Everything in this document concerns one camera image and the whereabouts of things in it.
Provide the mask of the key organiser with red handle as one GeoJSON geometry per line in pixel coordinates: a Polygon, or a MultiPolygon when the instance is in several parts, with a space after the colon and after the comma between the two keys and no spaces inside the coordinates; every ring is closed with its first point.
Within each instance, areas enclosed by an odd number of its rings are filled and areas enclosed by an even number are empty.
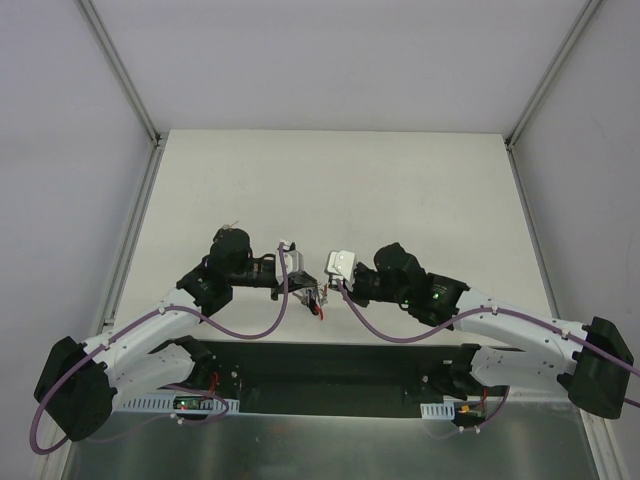
{"type": "Polygon", "coordinates": [[[314,287],[303,288],[294,292],[293,296],[320,321],[324,320],[323,307],[328,302],[327,284],[318,284],[314,287]]]}

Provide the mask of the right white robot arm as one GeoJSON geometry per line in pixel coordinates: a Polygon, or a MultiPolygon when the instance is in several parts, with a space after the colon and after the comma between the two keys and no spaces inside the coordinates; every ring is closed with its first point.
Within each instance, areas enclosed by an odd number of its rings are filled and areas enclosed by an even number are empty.
{"type": "Polygon", "coordinates": [[[373,267],[354,253],[332,253],[326,264],[332,289],[355,315],[372,302],[398,306],[429,326],[478,335],[497,347],[464,344],[444,370],[442,384],[462,398],[481,387],[520,387],[562,394],[576,407],[617,419],[638,375],[616,325],[539,317],[495,300],[462,281],[427,272],[399,243],[379,249],[373,267]]]}

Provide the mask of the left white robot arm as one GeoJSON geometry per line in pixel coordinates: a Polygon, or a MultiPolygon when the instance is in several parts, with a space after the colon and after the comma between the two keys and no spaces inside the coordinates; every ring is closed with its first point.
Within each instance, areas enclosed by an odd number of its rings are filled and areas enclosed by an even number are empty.
{"type": "Polygon", "coordinates": [[[283,305],[294,292],[308,297],[319,290],[295,243],[282,241],[274,252],[256,257],[244,230],[220,228],[208,254],[148,312],[106,333],[83,341],[66,336],[52,346],[34,390],[33,451],[46,452],[37,442],[44,415],[61,428],[65,440],[77,442],[139,395],[170,385],[204,387],[215,375],[212,355],[187,332],[206,323],[244,339],[213,319],[232,301],[236,287],[266,289],[283,305]]]}

